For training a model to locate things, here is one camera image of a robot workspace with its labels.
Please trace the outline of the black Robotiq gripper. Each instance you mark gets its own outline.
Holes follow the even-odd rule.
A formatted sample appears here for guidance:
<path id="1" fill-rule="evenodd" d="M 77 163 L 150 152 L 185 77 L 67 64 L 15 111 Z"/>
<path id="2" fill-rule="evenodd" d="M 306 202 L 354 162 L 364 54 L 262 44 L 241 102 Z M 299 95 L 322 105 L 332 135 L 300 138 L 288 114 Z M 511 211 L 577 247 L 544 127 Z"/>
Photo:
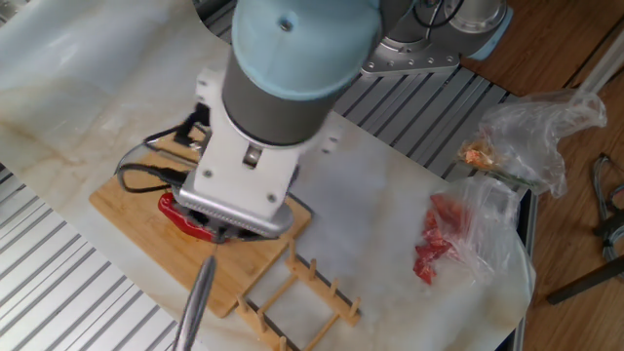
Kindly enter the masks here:
<path id="1" fill-rule="evenodd" d="M 229 240 L 258 241 L 263 237 L 248 229 L 209 217 L 200 217 L 196 224 L 200 233 L 198 238 L 211 243 L 225 243 Z"/>

